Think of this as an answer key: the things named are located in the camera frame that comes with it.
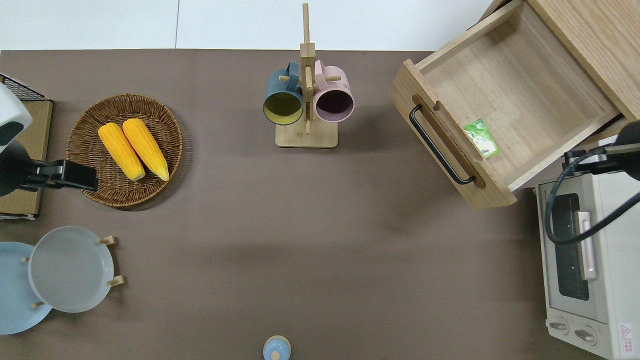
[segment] white floor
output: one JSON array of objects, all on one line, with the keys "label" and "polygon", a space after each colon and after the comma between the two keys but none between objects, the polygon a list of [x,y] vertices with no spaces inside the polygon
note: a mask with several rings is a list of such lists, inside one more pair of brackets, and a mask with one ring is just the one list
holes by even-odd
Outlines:
[{"label": "white floor", "polygon": [[[298,49],[302,0],[2,0],[0,50]],[[435,50],[491,0],[307,0],[318,50]]]}]

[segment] mug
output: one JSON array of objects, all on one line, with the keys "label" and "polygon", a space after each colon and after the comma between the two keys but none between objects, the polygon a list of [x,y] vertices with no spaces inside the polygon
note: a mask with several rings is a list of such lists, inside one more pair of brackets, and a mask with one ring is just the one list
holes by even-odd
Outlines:
[{"label": "mug", "polygon": [[[302,117],[302,89],[298,84],[300,66],[293,61],[286,69],[271,73],[262,103],[264,116],[276,125],[290,125]],[[281,81],[280,76],[288,76]]]},{"label": "mug", "polygon": [[[340,76],[340,80],[325,80],[328,76]],[[328,122],[343,121],[353,113],[353,95],[347,75],[336,66],[324,66],[322,61],[316,61],[314,74],[318,91],[314,95],[316,115]]]}]

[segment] toaster oven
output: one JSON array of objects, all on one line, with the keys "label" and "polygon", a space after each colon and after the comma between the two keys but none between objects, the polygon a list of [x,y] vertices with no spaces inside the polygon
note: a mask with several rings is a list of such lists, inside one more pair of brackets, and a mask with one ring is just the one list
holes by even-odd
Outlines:
[{"label": "toaster oven", "polygon": [[[640,206],[580,243],[556,245],[542,224],[554,182],[536,189],[549,334],[607,359],[640,359]],[[551,225],[571,238],[640,190],[624,172],[564,180]]]}]

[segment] pink mug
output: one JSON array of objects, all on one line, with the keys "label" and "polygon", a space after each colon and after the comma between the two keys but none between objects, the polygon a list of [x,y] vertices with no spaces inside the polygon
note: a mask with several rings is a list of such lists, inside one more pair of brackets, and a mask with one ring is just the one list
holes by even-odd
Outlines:
[{"label": "pink mug", "polygon": [[[340,76],[340,80],[325,80],[336,75]],[[353,113],[353,95],[344,71],[336,66],[324,66],[322,61],[316,60],[314,78],[318,87],[314,95],[316,115],[328,122],[348,118]]]}]

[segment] woven round tray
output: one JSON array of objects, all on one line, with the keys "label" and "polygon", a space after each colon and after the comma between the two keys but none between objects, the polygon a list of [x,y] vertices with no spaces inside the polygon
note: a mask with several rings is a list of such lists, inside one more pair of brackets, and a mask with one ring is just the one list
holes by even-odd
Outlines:
[{"label": "woven round tray", "polygon": [[121,94],[88,108],[74,125],[67,143],[67,159],[96,169],[98,191],[82,191],[89,199],[113,207],[141,204],[168,184],[145,167],[145,176],[131,181],[120,170],[98,136],[100,126],[137,117],[156,139],[169,166],[169,181],[182,157],[182,132],[171,111],[159,101],[137,94]]}]

